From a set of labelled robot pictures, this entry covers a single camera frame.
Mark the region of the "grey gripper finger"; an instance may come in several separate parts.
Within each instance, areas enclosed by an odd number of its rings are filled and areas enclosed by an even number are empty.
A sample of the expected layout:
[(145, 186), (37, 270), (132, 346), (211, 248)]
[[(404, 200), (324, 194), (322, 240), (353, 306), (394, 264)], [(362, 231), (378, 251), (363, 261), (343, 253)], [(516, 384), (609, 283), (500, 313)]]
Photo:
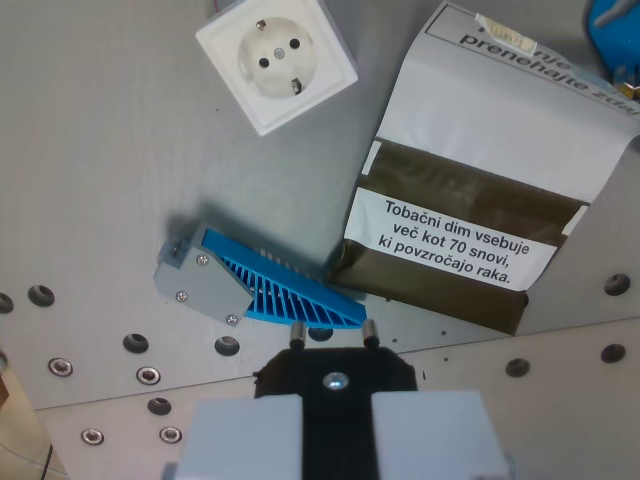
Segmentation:
[(381, 479), (510, 479), (511, 469), (477, 391), (372, 395)]
[(303, 400), (296, 394), (199, 402), (164, 479), (301, 479)]

